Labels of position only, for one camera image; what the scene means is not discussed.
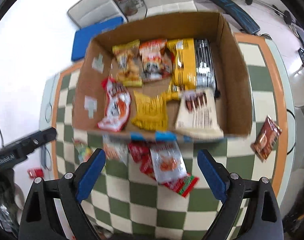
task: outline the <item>blue mat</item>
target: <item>blue mat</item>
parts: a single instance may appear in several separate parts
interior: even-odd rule
[[[86,48],[94,36],[115,29],[123,24],[122,17],[109,19],[105,22],[95,23],[75,32],[71,61],[77,61],[85,57]]]

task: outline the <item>yellow snack package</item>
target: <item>yellow snack package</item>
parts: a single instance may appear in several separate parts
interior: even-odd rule
[[[161,95],[151,98],[134,91],[137,115],[131,120],[137,127],[150,131],[167,130],[166,102],[178,100],[178,93],[163,92]]]
[[[116,80],[126,87],[141,87],[143,84],[142,62],[138,57],[139,47],[140,41],[135,40],[112,48],[120,68]]]

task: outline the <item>green and white checkered pattern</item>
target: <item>green and white checkered pattern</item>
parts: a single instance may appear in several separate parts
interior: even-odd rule
[[[112,232],[148,234],[170,239],[199,240],[213,222],[221,203],[216,200],[198,165],[197,153],[207,149],[229,172],[244,179],[272,178],[276,151],[265,163],[253,153],[255,140],[269,114],[275,121],[273,85],[268,68],[257,45],[240,44],[248,65],[253,90],[253,127],[248,138],[229,138],[218,143],[179,144],[186,169],[200,177],[194,190],[183,198],[142,174],[140,165],[129,157],[128,166],[107,161],[106,174],[98,178],[90,197],[82,202],[89,219]],[[59,177],[74,172],[79,165],[72,138],[88,143],[94,150],[102,148],[102,137],[72,127],[72,101],[80,71],[63,77],[57,111],[56,155]],[[230,238],[237,236],[247,208],[243,200]]]

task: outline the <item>screw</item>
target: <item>screw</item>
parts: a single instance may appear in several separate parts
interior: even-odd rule
[[[64,175],[64,177],[66,178],[66,179],[71,179],[72,177],[73,177],[73,173],[66,173],[65,175]]]
[[[231,173],[230,176],[231,176],[232,179],[238,179],[239,178],[239,175],[237,173]]]
[[[266,178],[266,177],[262,177],[261,180],[262,180],[263,183],[268,183],[269,182],[269,179]]]
[[[37,178],[34,180],[35,183],[40,183],[41,181],[42,181],[42,179],[41,179],[40,177],[37,177]]]

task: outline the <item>table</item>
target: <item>table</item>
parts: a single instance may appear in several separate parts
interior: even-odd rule
[[[198,150],[204,148],[229,172],[236,172],[244,179],[258,180],[262,176],[271,179],[280,203],[282,197],[278,193],[286,188],[286,183],[282,182],[286,153],[295,141],[295,134],[289,133],[287,128],[291,125],[291,131],[295,131],[295,125],[292,127],[292,123],[288,122],[286,111],[293,105],[291,93],[288,93],[289,84],[286,86],[288,79],[279,70],[280,55],[272,41],[241,33],[235,36],[244,55],[252,86],[251,135],[244,139],[228,138],[218,143],[179,144],[187,171],[201,178],[186,199],[158,186],[140,173],[139,165],[132,158],[129,158],[128,166],[107,161],[106,173],[98,178],[90,197],[82,202],[84,211],[93,223],[114,232],[151,234],[170,239],[201,239],[221,206],[196,162]],[[58,171],[55,177],[59,178],[66,172],[75,171],[79,165],[73,137],[86,141],[93,149],[102,148],[100,136],[72,127],[73,96],[81,66],[82,61],[55,77],[58,81],[55,95],[52,96],[52,126],[56,127],[58,137],[52,143],[51,152]],[[262,163],[250,149],[250,143],[255,140],[268,114],[282,128],[282,135],[268,160]],[[231,239],[237,235],[246,210],[247,201],[244,200],[230,233]]]

